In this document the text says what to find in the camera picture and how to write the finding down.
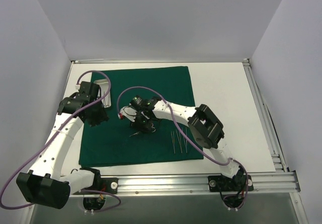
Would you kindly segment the metal instrument tray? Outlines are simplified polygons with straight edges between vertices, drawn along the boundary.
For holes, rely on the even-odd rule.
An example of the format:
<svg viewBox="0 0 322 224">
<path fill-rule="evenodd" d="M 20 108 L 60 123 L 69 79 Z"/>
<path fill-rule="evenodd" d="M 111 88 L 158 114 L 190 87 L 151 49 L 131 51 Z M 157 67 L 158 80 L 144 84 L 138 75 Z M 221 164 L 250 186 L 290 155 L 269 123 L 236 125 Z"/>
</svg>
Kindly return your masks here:
<svg viewBox="0 0 322 224">
<path fill-rule="evenodd" d="M 99 97 L 101 97 L 107 93 L 107 91 L 109 89 L 109 82 L 106 79 L 95 80 L 94 83 L 100 86 Z M 110 92 L 102 100 L 102 103 L 104 105 L 104 108 L 110 108 L 112 106 Z"/>
</svg>

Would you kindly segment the silver tweezers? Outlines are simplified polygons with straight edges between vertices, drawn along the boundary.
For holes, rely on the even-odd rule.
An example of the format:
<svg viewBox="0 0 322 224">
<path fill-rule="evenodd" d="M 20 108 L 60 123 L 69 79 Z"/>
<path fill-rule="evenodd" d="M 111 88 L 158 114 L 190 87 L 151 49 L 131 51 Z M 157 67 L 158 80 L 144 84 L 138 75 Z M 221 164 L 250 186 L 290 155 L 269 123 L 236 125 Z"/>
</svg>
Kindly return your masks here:
<svg viewBox="0 0 322 224">
<path fill-rule="evenodd" d="M 171 131 L 171 139 L 172 139 L 174 154 L 176 154 L 175 136 L 173 131 Z"/>
<path fill-rule="evenodd" d="M 179 143 L 179 147 L 180 147 L 180 152 L 183 153 L 182 151 L 182 142 L 181 142 L 181 135 L 180 133 L 176 130 L 176 135 L 177 135 L 177 138 L 178 138 L 178 143 Z"/>
</svg>

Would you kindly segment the green surgical cloth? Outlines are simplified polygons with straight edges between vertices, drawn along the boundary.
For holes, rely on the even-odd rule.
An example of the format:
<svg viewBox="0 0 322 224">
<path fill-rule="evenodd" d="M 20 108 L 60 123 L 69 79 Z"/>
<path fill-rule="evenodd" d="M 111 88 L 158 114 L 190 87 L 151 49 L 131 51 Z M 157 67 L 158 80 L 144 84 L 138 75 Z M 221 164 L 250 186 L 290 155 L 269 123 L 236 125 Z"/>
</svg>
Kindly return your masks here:
<svg viewBox="0 0 322 224">
<path fill-rule="evenodd" d="M 106 70 L 104 74 L 111 81 L 112 106 L 106 109 L 109 120 L 94 127 L 84 124 L 78 161 L 82 167 L 110 167 L 204 158 L 189 143 L 188 153 L 185 152 L 184 143 L 181 153 L 177 137 L 174 154 L 171 131 L 176 133 L 177 128 L 169 120 L 157 123 L 154 133 L 130 137 L 137 131 L 130 127 L 128 119 L 121 120 L 117 116 L 117 105 L 129 105 L 130 100 L 136 95 L 150 99 L 155 96 L 153 90 L 169 102 L 195 106 L 188 67 Z"/>
</svg>

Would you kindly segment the silver forceps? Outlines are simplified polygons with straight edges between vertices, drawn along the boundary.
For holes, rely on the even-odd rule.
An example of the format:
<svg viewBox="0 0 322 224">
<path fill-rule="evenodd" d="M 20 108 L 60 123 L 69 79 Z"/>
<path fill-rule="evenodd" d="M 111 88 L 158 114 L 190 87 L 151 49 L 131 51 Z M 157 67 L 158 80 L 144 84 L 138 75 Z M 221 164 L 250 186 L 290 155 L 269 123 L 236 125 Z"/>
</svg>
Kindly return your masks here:
<svg viewBox="0 0 322 224">
<path fill-rule="evenodd" d="M 188 153 L 188 141 L 186 139 L 186 137 L 188 137 L 187 127 L 185 127 L 185 129 L 182 128 L 182 132 L 185 133 L 185 135 L 183 136 L 183 142 L 184 142 L 184 146 L 185 146 L 185 152 Z"/>
</svg>

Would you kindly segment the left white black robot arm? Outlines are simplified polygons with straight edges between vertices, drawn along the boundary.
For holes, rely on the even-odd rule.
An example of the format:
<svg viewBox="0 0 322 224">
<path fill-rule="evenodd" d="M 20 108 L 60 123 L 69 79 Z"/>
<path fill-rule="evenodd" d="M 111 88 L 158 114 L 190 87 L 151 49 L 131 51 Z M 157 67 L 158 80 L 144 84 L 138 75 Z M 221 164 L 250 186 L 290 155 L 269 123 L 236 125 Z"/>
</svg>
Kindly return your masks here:
<svg viewBox="0 0 322 224">
<path fill-rule="evenodd" d="M 48 147 L 37 155 L 27 173 L 20 172 L 17 176 L 16 184 L 29 203 L 61 209 L 70 195 L 83 189 L 89 193 L 101 189 L 101 175 L 97 169 L 80 168 L 61 176 L 67 152 L 83 124 L 97 126 L 109 119 L 98 84 L 81 82 L 77 89 L 60 102 Z"/>
</svg>

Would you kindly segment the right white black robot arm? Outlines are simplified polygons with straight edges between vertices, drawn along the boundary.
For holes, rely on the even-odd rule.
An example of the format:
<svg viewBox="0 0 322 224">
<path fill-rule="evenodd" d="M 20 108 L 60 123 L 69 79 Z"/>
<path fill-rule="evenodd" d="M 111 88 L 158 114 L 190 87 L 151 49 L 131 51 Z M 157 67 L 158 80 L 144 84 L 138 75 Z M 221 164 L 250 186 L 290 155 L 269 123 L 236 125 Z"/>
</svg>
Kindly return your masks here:
<svg viewBox="0 0 322 224">
<path fill-rule="evenodd" d="M 233 158 L 228 145 L 223 141 L 223 124 L 207 105 L 188 107 L 158 97 L 145 100 L 135 96 L 129 106 L 120 110 L 120 115 L 130 120 L 131 127 L 144 133 L 155 131 L 154 121 L 172 121 L 186 142 L 219 166 L 227 189 L 235 190 L 241 185 L 241 176 L 246 171 Z"/>
</svg>

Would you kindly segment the back aluminium rail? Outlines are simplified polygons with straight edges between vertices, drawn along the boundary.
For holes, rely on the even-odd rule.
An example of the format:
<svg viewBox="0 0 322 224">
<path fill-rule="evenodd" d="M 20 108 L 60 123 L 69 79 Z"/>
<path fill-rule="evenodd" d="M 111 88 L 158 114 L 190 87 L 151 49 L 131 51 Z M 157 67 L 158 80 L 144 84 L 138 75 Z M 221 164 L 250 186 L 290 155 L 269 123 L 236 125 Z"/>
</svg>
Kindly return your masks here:
<svg viewBox="0 0 322 224">
<path fill-rule="evenodd" d="M 241 62 L 249 64 L 249 59 L 243 59 L 240 61 L 222 61 L 222 60 L 187 60 L 187 59 L 128 59 L 128 60 L 119 60 L 119 59 L 81 59 L 81 60 L 72 60 L 74 64 L 92 64 L 92 63 L 233 63 L 233 62 Z"/>
</svg>

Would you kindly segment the aluminium rail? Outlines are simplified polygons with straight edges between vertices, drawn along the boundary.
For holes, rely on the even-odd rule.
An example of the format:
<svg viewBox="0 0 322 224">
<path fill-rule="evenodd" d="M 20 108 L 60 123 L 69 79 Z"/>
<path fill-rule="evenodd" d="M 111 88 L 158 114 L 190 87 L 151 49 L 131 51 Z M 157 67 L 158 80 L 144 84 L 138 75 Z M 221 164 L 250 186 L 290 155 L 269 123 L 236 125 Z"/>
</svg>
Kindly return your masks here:
<svg viewBox="0 0 322 224">
<path fill-rule="evenodd" d="M 222 60 L 187 60 L 187 59 L 128 59 L 128 60 L 119 60 L 119 59 L 81 59 L 81 60 L 72 60 L 74 64 L 92 64 L 92 63 L 233 63 L 233 62 L 241 62 L 249 64 L 249 59 L 243 59 L 240 61 L 222 61 Z"/>
<path fill-rule="evenodd" d="M 210 192 L 208 176 L 211 174 L 179 175 L 101 175 L 101 178 L 118 178 L 119 196 L 184 196 L 229 194 L 298 193 L 300 186 L 295 172 L 252 173 L 246 191 Z M 83 189 L 72 195 L 88 195 L 94 189 Z"/>
<path fill-rule="evenodd" d="M 289 172 L 269 109 L 255 81 L 250 60 L 244 59 L 242 64 L 252 92 L 266 142 L 273 158 L 275 170 L 277 172 Z"/>
</svg>

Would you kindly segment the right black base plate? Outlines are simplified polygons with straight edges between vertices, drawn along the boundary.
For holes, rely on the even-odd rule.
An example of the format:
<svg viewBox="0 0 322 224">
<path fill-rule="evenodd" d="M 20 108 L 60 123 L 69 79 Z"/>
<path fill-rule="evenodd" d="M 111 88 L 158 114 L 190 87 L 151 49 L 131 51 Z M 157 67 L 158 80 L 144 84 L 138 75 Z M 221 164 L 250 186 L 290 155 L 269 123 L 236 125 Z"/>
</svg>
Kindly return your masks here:
<svg viewBox="0 0 322 224">
<path fill-rule="evenodd" d="M 208 187 L 210 192 L 239 192 L 246 191 L 246 176 L 228 178 L 223 175 L 208 176 Z"/>
</svg>

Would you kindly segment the right aluminium rail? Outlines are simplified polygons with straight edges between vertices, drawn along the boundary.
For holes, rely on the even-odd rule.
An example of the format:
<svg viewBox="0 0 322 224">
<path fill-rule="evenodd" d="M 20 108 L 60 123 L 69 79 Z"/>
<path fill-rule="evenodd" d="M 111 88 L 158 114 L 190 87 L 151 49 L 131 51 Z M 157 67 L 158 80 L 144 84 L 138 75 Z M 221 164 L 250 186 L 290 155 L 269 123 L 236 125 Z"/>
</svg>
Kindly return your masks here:
<svg viewBox="0 0 322 224">
<path fill-rule="evenodd" d="M 269 109 L 255 81 L 250 60 L 244 59 L 242 64 L 252 92 L 266 142 L 273 158 L 275 170 L 277 172 L 289 172 Z"/>
</svg>

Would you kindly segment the front aluminium rail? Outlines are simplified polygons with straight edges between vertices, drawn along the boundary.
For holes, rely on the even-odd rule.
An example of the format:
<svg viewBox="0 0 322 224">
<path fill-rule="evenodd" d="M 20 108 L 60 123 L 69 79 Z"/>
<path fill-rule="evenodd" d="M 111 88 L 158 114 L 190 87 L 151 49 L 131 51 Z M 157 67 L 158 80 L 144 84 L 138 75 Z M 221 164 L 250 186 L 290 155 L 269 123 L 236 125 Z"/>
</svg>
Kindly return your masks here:
<svg viewBox="0 0 322 224">
<path fill-rule="evenodd" d="M 229 194 L 298 193 L 300 186 L 295 172 L 252 173 L 246 191 L 210 192 L 208 176 L 211 174 L 179 175 L 101 175 L 101 178 L 118 178 L 119 196 L 184 196 Z M 83 189 L 72 195 L 88 195 L 94 189 Z"/>
</svg>

